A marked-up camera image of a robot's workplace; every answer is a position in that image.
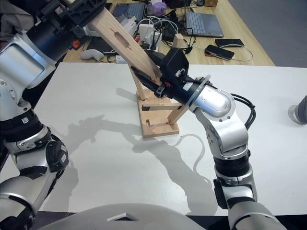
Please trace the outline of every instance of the wooden desk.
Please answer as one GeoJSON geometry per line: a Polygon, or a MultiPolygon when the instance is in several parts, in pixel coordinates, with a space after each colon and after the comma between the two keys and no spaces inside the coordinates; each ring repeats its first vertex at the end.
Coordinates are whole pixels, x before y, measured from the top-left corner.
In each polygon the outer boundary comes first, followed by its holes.
{"type": "MultiPolygon", "coordinates": [[[[112,8],[110,11],[112,12],[115,5],[117,3],[130,3],[135,2],[132,0],[114,0],[109,2],[113,3],[112,8]]],[[[240,38],[244,43],[245,47],[250,49],[253,53],[254,58],[252,61],[225,61],[216,57],[206,57],[204,55],[204,50],[193,48],[190,54],[186,55],[190,64],[217,64],[217,65],[255,65],[255,66],[274,66],[274,63],[263,50],[261,45],[258,43],[256,38],[241,20],[239,15],[236,13],[234,8],[228,2],[228,0],[219,0],[217,7],[197,7],[193,8],[195,12],[199,13],[211,13],[215,14],[218,18],[222,31],[224,33],[224,38],[240,38]]],[[[178,16],[182,16],[184,11],[179,8],[177,9],[176,13],[178,16]]],[[[214,37],[197,37],[196,43],[194,46],[206,48],[208,45],[215,45],[214,37]]],[[[250,53],[247,52],[243,48],[227,48],[233,52],[235,52],[235,58],[247,60],[250,59],[250,53]]],[[[169,48],[166,46],[160,46],[160,52],[166,54],[169,48]]],[[[66,57],[64,58],[64,62],[97,62],[94,59],[90,60],[82,60],[80,59],[80,52],[82,49],[77,51],[71,50],[67,53],[66,57]]]]}

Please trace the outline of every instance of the white table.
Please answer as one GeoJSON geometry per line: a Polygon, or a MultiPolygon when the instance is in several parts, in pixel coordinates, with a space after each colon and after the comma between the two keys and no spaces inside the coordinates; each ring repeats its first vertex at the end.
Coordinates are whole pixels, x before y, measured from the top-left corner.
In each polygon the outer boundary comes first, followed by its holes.
{"type": "MultiPolygon", "coordinates": [[[[259,202],[275,215],[306,214],[307,126],[292,122],[287,110],[307,93],[307,69],[191,65],[189,74],[211,74],[215,86],[256,105],[249,149],[259,202]]],[[[213,157],[195,115],[179,120],[179,135],[143,140],[135,93],[127,65],[59,65],[35,111],[66,144],[71,163],[41,210],[147,203],[227,215],[215,201],[213,157]]],[[[237,111],[245,121],[249,109],[238,104],[237,111]]],[[[9,158],[1,181],[14,175],[9,158]]]]}

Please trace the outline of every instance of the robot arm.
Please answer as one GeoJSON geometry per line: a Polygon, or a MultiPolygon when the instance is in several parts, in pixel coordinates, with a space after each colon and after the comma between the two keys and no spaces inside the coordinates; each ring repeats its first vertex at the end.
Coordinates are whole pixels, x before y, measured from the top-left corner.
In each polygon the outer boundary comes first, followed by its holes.
{"type": "Polygon", "coordinates": [[[253,171],[248,162],[247,127],[236,114],[234,97],[212,86],[210,76],[190,78],[189,63],[180,49],[172,48],[166,56],[153,51],[148,55],[160,66],[160,86],[145,73],[132,69],[157,97],[165,95],[184,104],[204,126],[215,162],[216,199],[221,208],[228,209],[230,229],[284,230],[275,216],[257,203],[253,171]]]}
{"type": "Polygon", "coordinates": [[[43,125],[22,98],[41,83],[68,49],[78,49],[82,29],[106,0],[76,0],[69,8],[58,0],[29,0],[41,22],[17,34],[0,51],[0,134],[20,175],[0,184],[0,229],[27,229],[67,166],[65,145],[43,125]]]}

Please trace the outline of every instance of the laptop keyboard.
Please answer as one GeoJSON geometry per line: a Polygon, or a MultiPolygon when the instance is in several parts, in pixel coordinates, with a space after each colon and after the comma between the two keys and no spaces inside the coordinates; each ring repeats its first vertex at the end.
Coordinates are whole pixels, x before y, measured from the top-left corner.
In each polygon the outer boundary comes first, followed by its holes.
{"type": "Polygon", "coordinates": [[[137,23],[142,19],[144,12],[144,3],[130,4],[127,10],[127,17],[130,19],[136,17],[137,23]]]}
{"type": "Polygon", "coordinates": [[[193,29],[193,34],[203,35],[206,33],[205,26],[202,22],[202,16],[200,13],[190,13],[187,12],[187,28],[193,29]]]}

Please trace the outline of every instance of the wooden frame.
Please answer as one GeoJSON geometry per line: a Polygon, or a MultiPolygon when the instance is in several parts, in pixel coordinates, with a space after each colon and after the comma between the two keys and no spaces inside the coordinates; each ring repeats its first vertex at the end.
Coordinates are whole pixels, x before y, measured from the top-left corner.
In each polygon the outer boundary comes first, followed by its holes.
{"type": "MultiPolygon", "coordinates": [[[[151,77],[153,82],[158,85],[161,84],[159,68],[107,9],[103,9],[89,24],[127,61],[130,67],[133,66],[145,72],[151,77]]],[[[177,34],[173,47],[180,47],[182,45],[183,37],[177,34]]],[[[180,109],[178,109],[178,104],[175,106],[170,105],[171,101],[166,97],[162,99],[156,98],[152,91],[143,89],[142,84],[132,70],[131,74],[137,87],[138,109],[143,137],[178,134],[177,120],[187,111],[187,108],[180,105],[180,109]],[[143,111],[142,106],[144,104],[151,104],[152,109],[150,111],[143,111]],[[161,110],[161,106],[165,107],[166,105],[173,107],[174,110],[161,110]]]]}

